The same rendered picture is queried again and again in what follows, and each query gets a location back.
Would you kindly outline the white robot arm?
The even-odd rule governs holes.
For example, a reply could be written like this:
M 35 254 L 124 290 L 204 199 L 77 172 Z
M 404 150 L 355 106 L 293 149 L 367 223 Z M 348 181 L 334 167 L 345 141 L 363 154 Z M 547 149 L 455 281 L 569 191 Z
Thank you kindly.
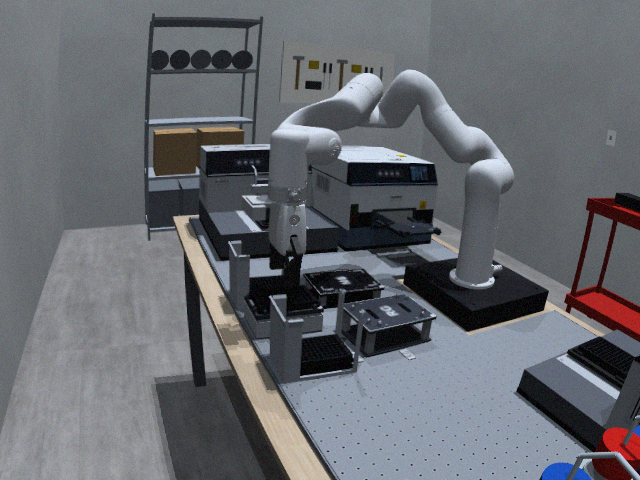
M 436 84 L 421 72 L 403 71 L 382 95 L 381 80 L 363 73 L 334 97 L 290 115 L 271 135 L 268 195 L 242 196 L 242 209 L 252 221 L 261 221 L 266 220 L 265 205 L 305 201 L 309 165 L 328 165 L 341 153 L 341 139 L 334 131 L 399 128 L 418 104 L 424 125 L 447 155 L 457 163 L 471 162 L 457 266 L 449 278 L 469 289 L 492 287 L 492 275 L 502 270 L 492 264 L 500 195 L 513 185 L 512 167 L 485 132 L 459 119 Z

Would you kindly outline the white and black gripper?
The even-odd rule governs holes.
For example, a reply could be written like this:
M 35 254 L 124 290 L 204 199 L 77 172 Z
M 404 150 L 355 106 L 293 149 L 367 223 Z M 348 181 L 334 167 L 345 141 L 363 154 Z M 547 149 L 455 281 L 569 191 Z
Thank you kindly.
M 280 202 L 281 204 L 270 206 L 269 240 L 271 251 L 269 268 L 271 270 L 284 269 L 284 288 L 300 285 L 302 257 L 306 253 L 306 202 L 307 199 L 303 202 Z M 290 250 L 293 252 L 287 252 Z M 294 258 L 289 262 L 289 257 Z

